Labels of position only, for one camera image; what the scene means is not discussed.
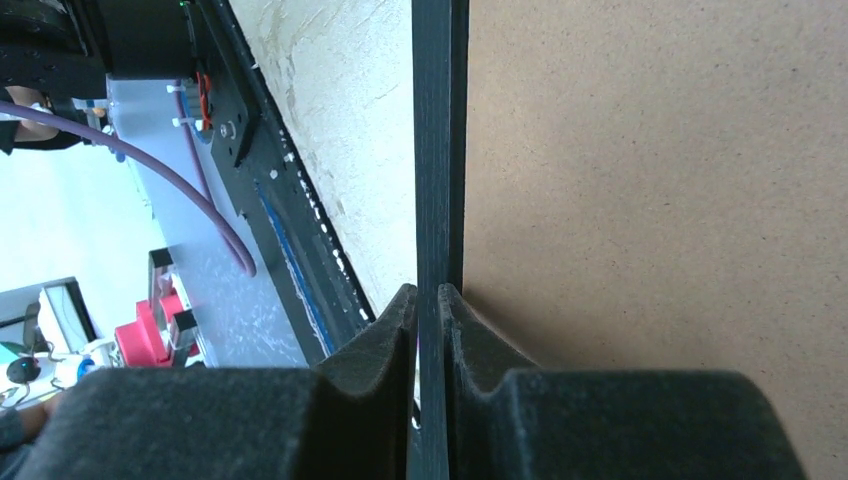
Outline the brown backing board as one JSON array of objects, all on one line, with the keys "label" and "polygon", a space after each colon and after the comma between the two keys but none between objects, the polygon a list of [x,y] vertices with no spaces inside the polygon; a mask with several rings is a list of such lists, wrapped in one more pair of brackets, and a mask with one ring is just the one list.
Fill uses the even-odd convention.
[{"label": "brown backing board", "polygon": [[847,5],[474,1],[465,299],[553,367],[732,369],[847,475]]}]

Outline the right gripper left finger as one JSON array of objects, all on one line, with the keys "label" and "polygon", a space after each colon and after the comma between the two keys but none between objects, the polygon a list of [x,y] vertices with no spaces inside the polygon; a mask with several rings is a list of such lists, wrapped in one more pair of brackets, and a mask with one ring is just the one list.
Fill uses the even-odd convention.
[{"label": "right gripper left finger", "polygon": [[123,368],[71,389],[22,479],[402,479],[414,286],[309,368]]}]

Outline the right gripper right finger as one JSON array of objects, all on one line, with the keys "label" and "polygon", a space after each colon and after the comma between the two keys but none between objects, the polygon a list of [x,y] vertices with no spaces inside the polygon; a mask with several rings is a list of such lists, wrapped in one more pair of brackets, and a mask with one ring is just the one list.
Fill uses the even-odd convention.
[{"label": "right gripper right finger", "polygon": [[745,376],[547,370],[439,289],[448,461],[456,479],[801,479],[772,405]]}]

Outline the black picture frame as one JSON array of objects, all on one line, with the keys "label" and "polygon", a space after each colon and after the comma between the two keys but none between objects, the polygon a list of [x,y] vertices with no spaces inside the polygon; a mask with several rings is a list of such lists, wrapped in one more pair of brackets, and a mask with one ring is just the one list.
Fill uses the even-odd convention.
[{"label": "black picture frame", "polygon": [[439,289],[462,282],[469,4],[411,4],[423,479],[450,478]]}]

